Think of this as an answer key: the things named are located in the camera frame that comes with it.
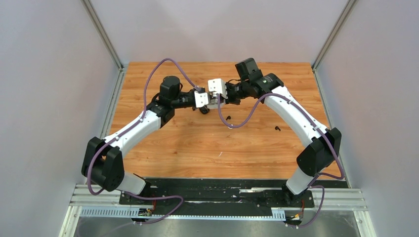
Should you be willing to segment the white earbud charging case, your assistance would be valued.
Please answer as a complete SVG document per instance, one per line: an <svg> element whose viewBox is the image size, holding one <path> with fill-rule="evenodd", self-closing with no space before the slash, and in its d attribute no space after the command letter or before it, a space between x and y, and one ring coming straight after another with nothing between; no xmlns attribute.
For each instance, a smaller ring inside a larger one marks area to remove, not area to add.
<svg viewBox="0 0 419 237"><path fill-rule="evenodd" d="M209 102L206 104L206 107L210 110L212 109L218 109L218 107L222 107L224 105L224 98L222 96L211 95L209 97Z"/></svg>

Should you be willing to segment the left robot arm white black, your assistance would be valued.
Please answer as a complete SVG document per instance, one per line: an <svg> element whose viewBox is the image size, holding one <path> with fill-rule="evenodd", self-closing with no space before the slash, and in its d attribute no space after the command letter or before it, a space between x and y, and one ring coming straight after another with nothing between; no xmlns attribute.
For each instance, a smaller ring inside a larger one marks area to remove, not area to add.
<svg viewBox="0 0 419 237"><path fill-rule="evenodd" d="M123 158L141 140L166 125L174 117L175 109L195 110L201 105L195 99L205 93L204 88L195 87L187 92L182 88L178 77L165 77L160 91L138 117L105 138L93 137L88 141L81 173L93 195L119 190L131 193L139 204L151 199L147 181L125 171Z"/></svg>

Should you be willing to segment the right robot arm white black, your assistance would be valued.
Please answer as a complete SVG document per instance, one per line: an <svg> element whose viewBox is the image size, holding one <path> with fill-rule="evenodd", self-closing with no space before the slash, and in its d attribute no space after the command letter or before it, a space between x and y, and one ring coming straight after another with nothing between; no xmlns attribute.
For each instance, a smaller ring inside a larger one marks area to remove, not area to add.
<svg viewBox="0 0 419 237"><path fill-rule="evenodd" d="M282 192L283 202L295 206L302 194L314 181L324 175L323 170L338 160L342 134L335 128L327 128L315 119L291 95L285 84L273 73L264 75L253 58L235 65L238 83L214 79L208 82L210 92L222 104L238 105L241 100L252 97L272 109L297 135L304 150L297 156L297 169L286 181Z"/></svg>

